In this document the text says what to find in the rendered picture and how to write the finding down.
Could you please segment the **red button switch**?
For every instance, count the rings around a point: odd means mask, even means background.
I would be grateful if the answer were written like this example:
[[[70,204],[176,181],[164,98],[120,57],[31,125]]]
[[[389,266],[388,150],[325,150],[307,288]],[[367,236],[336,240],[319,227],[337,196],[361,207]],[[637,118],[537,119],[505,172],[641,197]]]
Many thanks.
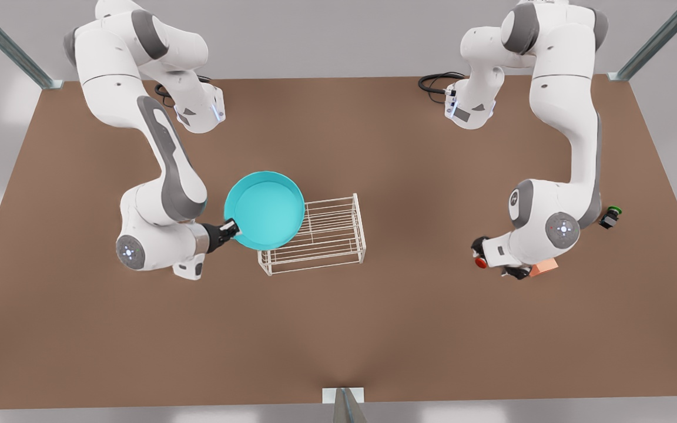
[[[472,249],[472,252],[473,252],[475,264],[479,268],[487,268],[488,267],[486,257],[485,257],[484,248],[483,248],[484,241],[486,241],[487,239],[489,239],[488,236],[481,236],[481,237],[475,239],[475,241],[473,241],[473,243],[471,244],[471,249]]]

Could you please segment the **teal round plate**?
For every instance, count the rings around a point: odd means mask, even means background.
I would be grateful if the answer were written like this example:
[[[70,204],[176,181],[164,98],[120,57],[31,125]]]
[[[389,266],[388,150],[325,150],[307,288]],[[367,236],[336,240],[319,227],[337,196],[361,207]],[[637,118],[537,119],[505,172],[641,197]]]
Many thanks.
[[[248,174],[229,190],[224,219],[239,228],[234,236],[242,246],[271,251],[284,246],[303,225],[303,193],[289,177],[278,172]]]

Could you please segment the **silver frame post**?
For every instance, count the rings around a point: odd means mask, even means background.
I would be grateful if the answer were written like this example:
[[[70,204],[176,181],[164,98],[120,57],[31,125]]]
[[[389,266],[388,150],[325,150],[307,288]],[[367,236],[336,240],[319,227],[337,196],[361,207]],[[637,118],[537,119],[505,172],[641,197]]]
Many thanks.
[[[51,78],[45,70],[15,43],[0,27],[0,51],[2,51],[25,75],[41,89],[61,89],[63,80]]]
[[[321,393],[323,404],[333,404],[333,423],[368,423],[360,407],[363,387],[323,388]]]
[[[677,34],[677,10],[656,30],[617,72],[607,73],[610,81],[630,81]]]

